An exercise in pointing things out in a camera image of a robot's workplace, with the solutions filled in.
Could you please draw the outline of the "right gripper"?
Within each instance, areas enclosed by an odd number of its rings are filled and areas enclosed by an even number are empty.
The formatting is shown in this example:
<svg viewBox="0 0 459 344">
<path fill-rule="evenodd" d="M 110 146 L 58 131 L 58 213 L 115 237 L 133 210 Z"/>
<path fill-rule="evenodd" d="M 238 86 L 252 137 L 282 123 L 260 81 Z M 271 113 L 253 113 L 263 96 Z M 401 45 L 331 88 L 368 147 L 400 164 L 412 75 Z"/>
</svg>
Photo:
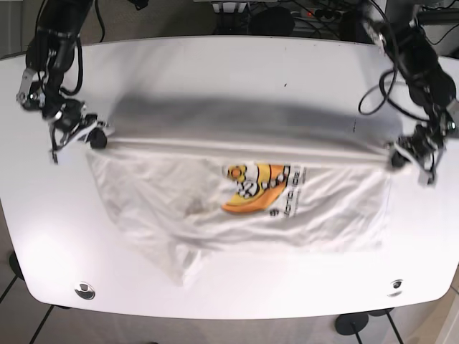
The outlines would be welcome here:
<svg viewBox="0 0 459 344">
<path fill-rule="evenodd" d="M 40 112 L 47 123 L 51 148 L 51 161 L 59 164 L 59 154 L 75 142 L 87 143 L 93 150 L 105 149 L 108 144 L 105 130 L 108 124 L 95 113 L 86 113 L 84 102 L 64 97 L 53 91 L 44 80 L 36 80 L 31 68 L 22 74 L 16 101 L 23 110 Z"/>
</svg>

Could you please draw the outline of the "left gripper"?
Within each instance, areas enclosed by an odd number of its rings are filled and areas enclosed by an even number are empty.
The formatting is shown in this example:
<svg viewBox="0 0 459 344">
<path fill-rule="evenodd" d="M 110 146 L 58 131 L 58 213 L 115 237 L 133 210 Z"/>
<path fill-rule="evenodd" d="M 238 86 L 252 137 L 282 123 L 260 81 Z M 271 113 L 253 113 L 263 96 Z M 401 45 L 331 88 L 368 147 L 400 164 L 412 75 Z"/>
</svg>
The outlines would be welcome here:
<svg viewBox="0 0 459 344">
<path fill-rule="evenodd" d="M 411 165 L 419 171 L 419 185 L 435 186 L 437 168 L 447 143 L 458 139 L 458 100 L 453 99 L 446 106 L 428 101 L 416 105 L 415 113 L 392 100 L 389 103 L 415 122 L 412 132 L 402 134 L 389 143 L 390 168 L 400 171 Z"/>
</svg>

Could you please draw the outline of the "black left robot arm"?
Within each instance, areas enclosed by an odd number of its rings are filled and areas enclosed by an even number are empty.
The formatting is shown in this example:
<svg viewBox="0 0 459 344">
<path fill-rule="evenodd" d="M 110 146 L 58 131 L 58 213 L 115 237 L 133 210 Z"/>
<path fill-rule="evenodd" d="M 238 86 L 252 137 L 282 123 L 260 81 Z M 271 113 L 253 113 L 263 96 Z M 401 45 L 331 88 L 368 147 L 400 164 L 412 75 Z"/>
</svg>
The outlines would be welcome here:
<svg viewBox="0 0 459 344">
<path fill-rule="evenodd" d="M 416 122 L 411 135 L 402 135 L 388 144 L 390 166 L 400 170 L 411 163 L 420 172 L 419 182 L 432 186 L 448 139 L 458 137 L 455 82 L 441 67 L 416 19 L 391 23 L 375 1 L 360 1 L 357 7 L 367 35 L 392 62 L 392 68 L 381 75 L 377 85 L 382 102 Z M 388 76 L 403 77 L 411 100 L 425 111 L 426 118 L 409 113 L 391 99 L 396 82 L 387 82 Z"/>
</svg>

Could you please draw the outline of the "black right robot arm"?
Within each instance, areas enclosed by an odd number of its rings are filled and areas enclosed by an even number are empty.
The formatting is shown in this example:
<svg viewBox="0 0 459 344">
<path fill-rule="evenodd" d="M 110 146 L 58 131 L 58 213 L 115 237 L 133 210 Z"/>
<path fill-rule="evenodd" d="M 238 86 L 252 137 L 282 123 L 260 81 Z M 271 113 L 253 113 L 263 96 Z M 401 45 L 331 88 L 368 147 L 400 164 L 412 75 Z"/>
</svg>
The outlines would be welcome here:
<svg viewBox="0 0 459 344">
<path fill-rule="evenodd" d="M 54 164 L 71 143 L 80 141 L 96 150 L 108 143 L 108 124 L 75 98 L 84 76 L 80 32 L 92 6 L 92 1 L 43 1 L 26 51 L 16 101 L 23 110 L 41 112 Z"/>
</svg>

